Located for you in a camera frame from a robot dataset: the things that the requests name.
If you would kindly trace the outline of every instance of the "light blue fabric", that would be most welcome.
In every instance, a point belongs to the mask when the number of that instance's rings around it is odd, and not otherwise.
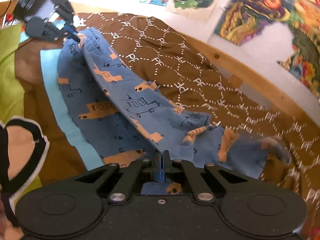
[[[68,114],[57,83],[57,64],[60,51],[61,49],[40,51],[44,86],[58,125],[66,134],[69,143],[77,148],[87,170],[92,170],[104,165],[104,163]]]

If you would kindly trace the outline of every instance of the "cable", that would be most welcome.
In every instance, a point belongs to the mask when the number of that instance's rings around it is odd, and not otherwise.
[[[3,16],[5,16],[5,14],[7,13],[7,11],[9,10],[9,7],[10,7],[11,3],[12,3],[12,0],[10,0],[7,9],[6,9],[6,10],[4,11],[4,13],[0,16],[0,18],[2,18]]]

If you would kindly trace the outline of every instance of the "wooden bed frame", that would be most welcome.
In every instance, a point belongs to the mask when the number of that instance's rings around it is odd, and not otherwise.
[[[8,13],[13,11],[15,4],[15,2],[12,3]],[[105,8],[92,7],[79,3],[71,4],[76,13],[114,12]],[[6,2],[0,3],[0,8],[6,8],[7,6],[8,3]],[[212,63],[226,69],[232,74],[229,81],[234,88],[239,88],[243,83],[246,83],[272,103],[271,110],[294,116],[300,122],[314,122],[292,98],[265,77],[223,51],[183,33],[182,35]]]

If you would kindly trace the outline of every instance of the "metal screw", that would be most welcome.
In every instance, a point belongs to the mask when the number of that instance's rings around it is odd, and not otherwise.
[[[198,199],[203,200],[203,201],[210,201],[213,199],[213,195],[210,193],[200,193],[198,195]]]
[[[159,200],[158,200],[158,203],[159,203],[159,204],[165,204],[165,203],[166,203],[166,200],[165,200],[165,199],[159,199]]]
[[[110,195],[110,199],[113,201],[123,201],[125,199],[125,195],[122,193],[113,193]]]

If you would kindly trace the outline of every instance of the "brown blanket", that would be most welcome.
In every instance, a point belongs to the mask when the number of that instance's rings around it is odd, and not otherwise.
[[[268,111],[234,89],[192,44],[162,21],[131,14],[80,14],[85,27],[94,26],[132,71],[146,81],[156,80],[161,93],[194,112],[208,112],[211,122],[244,132],[260,133],[283,141],[292,153],[285,167],[270,154],[260,178],[300,194],[309,216],[304,238],[320,227],[320,130],[314,123]],[[16,78],[24,90],[25,117],[36,120],[50,141],[39,176],[42,185],[85,171],[77,150],[57,125],[41,75],[39,51],[61,48],[60,42],[27,41],[15,54]]]

